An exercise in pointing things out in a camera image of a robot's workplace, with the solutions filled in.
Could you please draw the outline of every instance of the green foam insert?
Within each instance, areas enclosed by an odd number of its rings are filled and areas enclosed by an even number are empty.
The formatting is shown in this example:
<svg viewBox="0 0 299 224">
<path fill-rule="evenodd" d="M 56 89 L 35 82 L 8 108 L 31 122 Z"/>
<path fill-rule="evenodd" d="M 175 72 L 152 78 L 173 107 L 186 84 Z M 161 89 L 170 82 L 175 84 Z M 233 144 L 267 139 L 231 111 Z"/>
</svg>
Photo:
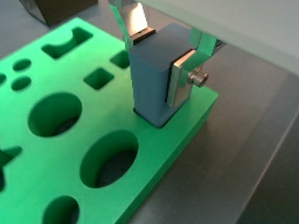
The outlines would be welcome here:
<svg viewBox="0 0 299 224">
<path fill-rule="evenodd" d="M 76 210 L 78 223 L 124 223 L 181 155 L 218 94 L 195 88 L 158 129 L 134 112 L 127 63 L 124 43 L 78 18 L 0 61 L 2 223 L 71 223 Z"/>
</svg>

